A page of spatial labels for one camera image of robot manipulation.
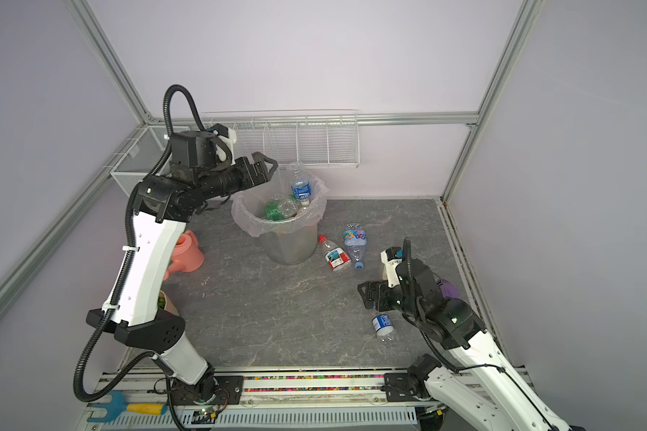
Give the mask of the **small blue-cap water bottle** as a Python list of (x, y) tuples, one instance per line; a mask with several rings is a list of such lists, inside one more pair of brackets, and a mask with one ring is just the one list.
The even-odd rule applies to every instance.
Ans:
[(380, 341), (387, 343), (397, 338), (395, 326), (387, 314), (378, 314), (372, 319), (371, 323), (375, 335)]

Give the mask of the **Pocari Sweat bottle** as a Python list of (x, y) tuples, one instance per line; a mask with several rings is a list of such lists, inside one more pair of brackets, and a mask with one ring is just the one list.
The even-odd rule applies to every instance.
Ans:
[(311, 186), (308, 174), (302, 169), (295, 169), (292, 171), (291, 190), (293, 196), (298, 200), (299, 204), (306, 208), (310, 205), (311, 199)]

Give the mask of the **green soda bottle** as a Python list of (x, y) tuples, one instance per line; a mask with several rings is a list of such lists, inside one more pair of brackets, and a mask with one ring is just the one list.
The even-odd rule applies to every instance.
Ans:
[(264, 218), (268, 221), (282, 221), (286, 217), (280, 210), (280, 201), (272, 200), (264, 207)]

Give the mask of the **red white label bottle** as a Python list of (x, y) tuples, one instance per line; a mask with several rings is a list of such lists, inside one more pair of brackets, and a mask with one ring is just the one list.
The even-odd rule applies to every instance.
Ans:
[(350, 264), (348, 253), (325, 235), (318, 237), (318, 244), (321, 247), (323, 256), (325, 256), (325, 262), (331, 270), (338, 271)]

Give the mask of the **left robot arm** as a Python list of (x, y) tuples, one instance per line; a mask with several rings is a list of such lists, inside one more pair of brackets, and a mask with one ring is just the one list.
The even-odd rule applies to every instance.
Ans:
[[(212, 365), (188, 340), (184, 319), (160, 308), (159, 294), (174, 248), (192, 217), (206, 211), (211, 199), (229, 199), (269, 182), (279, 165), (261, 152), (235, 157), (235, 131), (221, 124), (206, 128), (191, 93), (180, 84), (165, 91), (162, 110), (168, 142), (129, 195), (127, 242), (111, 294), (86, 316), (93, 335), (73, 377), (74, 395), (81, 402), (110, 393), (144, 358), (152, 359), (168, 382), (184, 386), (199, 403), (211, 402), (219, 390)], [(84, 372), (103, 333), (141, 352), (102, 390), (90, 393)]]

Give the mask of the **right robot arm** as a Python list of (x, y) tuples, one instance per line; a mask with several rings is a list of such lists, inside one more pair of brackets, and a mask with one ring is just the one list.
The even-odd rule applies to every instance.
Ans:
[(380, 253), (380, 281), (358, 286), (366, 308), (398, 311), (431, 353), (389, 374), (390, 402), (438, 402), (478, 430), (571, 430), (531, 389), (469, 303), (441, 291), (441, 278), (413, 258), (412, 244)]

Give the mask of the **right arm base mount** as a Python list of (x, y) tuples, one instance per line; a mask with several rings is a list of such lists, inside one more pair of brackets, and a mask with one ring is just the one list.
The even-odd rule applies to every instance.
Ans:
[(426, 398), (420, 381), (408, 373), (386, 373), (382, 390), (388, 402), (419, 402)]

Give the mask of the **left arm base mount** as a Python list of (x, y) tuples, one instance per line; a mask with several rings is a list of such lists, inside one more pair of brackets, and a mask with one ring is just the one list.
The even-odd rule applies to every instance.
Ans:
[(203, 383), (173, 383), (170, 396), (174, 406), (237, 405), (243, 392), (242, 375), (214, 375)]

